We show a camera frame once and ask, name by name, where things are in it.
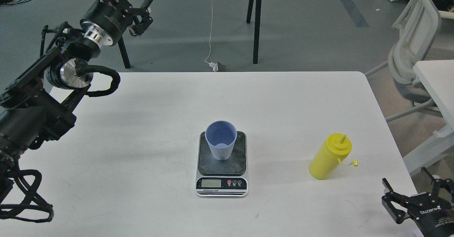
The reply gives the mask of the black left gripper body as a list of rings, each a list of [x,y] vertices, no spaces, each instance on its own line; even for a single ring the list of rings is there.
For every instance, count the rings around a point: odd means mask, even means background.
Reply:
[[[132,25],[129,0],[97,0],[81,20],[84,38],[97,46],[123,43],[123,34]]]

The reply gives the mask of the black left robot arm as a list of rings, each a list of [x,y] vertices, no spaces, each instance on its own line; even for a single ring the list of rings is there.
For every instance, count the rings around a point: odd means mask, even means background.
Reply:
[[[110,95],[120,85],[117,71],[89,61],[102,46],[120,48],[124,66],[130,67],[123,33],[142,35],[152,24],[153,0],[133,7],[129,0],[96,0],[77,29],[63,22],[41,32],[39,59],[1,94],[1,201],[17,185],[24,193],[18,204],[1,203],[1,219],[35,223],[52,221],[54,210],[37,192],[42,175],[22,170],[18,160],[49,140],[59,140],[74,127],[74,109],[84,96]]]

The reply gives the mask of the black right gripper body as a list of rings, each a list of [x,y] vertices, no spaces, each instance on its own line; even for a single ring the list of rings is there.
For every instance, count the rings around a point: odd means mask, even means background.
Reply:
[[[409,206],[408,214],[424,237],[452,237],[454,234],[454,212],[448,201],[424,203],[423,207]]]

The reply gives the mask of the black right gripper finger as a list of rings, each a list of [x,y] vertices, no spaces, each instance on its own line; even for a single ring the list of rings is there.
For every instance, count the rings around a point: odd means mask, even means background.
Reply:
[[[451,195],[451,201],[450,204],[453,205],[454,203],[454,182],[452,179],[440,179],[440,178],[435,178],[428,170],[426,167],[421,167],[421,172],[428,177],[430,180],[430,184],[432,185],[432,190],[431,192],[428,193],[428,196],[430,197],[430,203],[435,204],[438,203],[439,200],[439,191],[440,189],[446,190],[450,195]]]
[[[404,208],[408,208],[410,205],[413,205],[414,199],[410,198],[409,196],[395,192],[386,178],[382,179],[382,183],[385,187],[384,195],[381,198],[382,205],[389,213],[389,215],[392,217],[392,219],[397,224],[402,224],[403,221],[408,218],[414,219],[414,217],[411,216],[408,212],[405,212],[404,210],[401,209],[397,209],[394,206],[394,203],[396,203]]]

